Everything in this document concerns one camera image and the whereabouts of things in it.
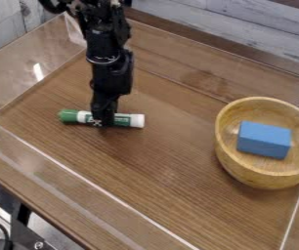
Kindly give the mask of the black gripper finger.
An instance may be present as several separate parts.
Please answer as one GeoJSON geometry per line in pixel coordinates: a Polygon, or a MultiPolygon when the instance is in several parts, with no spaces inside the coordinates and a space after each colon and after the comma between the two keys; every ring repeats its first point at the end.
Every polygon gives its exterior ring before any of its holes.
{"type": "Polygon", "coordinates": [[[104,127],[112,125],[111,100],[99,92],[95,92],[91,100],[91,113],[93,120],[104,127]]]}
{"type": "Polygon", "coordinates": [[[109,101],[109,106],[108,106],[108,126],[115,125],[115,115],[118,113],[118,108],[119,108],[119,98],[120,96],[112,97],[109,101]]]}

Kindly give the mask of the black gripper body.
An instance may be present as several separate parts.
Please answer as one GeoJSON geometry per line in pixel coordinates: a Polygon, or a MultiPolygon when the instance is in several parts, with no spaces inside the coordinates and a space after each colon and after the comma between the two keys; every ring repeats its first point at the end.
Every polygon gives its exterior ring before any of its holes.
{"type": "Polygon", "coordinates": [[[134,86],[134,52],[122,49],[111,57],[104,57],[88,50],[87,60],[92,65],[89,86],[93,94],[104,97],[130,95],[134,86]]]}

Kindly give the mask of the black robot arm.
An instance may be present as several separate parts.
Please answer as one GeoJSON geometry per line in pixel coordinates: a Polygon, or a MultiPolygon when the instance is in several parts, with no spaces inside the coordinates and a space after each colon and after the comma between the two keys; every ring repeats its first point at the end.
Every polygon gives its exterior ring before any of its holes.
{"type": "Polygon", "coordinates": [[[91,63],[92,99],[89,109],[96,126],[115,125],[119,99],[134,87],[135,54],[126,48],[132,26],[124,0],[37,0],[52,14],[67,12],[76,20],[87,41],[91,63]]]}

